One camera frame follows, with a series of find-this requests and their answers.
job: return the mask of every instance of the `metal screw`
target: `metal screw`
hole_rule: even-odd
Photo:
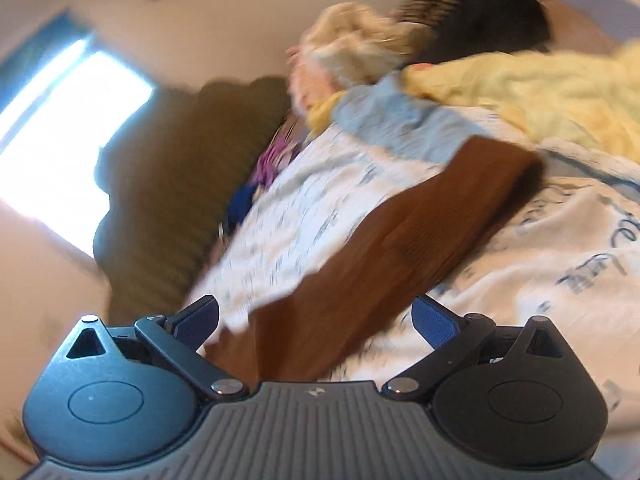
[[[219,395],[239,394],[244,388],[238,379],[220,379],[211,385],[211,389]]]
[[[408,394],[418,389],[420,384],[411,377],[396,377],[386,384],[386,389],[395,394]]]

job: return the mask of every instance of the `gray ribbed surface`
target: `gray ribbed surface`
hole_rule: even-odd
[[[325,390],[312,396],[310,390]],[[581,463],[515,472],[469,458],[444,441],[416,405],[383,399],[373,383],[266,383],[252,399],[219,404],[184,446],[121,472],[52,463],[29,480],[605,480]]]

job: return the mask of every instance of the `black cloth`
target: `black cloth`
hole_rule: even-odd
[[[536,0],[463,0],[435,30],[435,40],[410,64],[517,52],[550,39],[543,7]]]

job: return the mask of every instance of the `white blanket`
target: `white blanket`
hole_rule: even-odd
[[[375,206],[440,170],[329,128],[260,198],[191,299],[213,294],[220,326],[242,330],[249,312],[318,270]],[[429,294],[460,315],[481,312],[497,324],[550,317],[601,387],[610,428],[638,428],[639,249],[640,205],[594,179],[552,178]],[[407,309],[329,379],[380,386],[430,351]]]

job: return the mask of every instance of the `black object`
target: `black object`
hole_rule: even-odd
[[[435,39],[410,64],[517,52],[542,46],[551,37],[536,0],[462,0],[435,30]]]
[[[215,328],[214,306],[133,329],[83,317],[24,405],[42,459],[25,479],[607,478],[589,460],[606,405],[546,317],[497,327],[420,296],[414,326],[437,350],[380,393],[362,381],[249,394],[180,342],[194,343],[192,316]]]

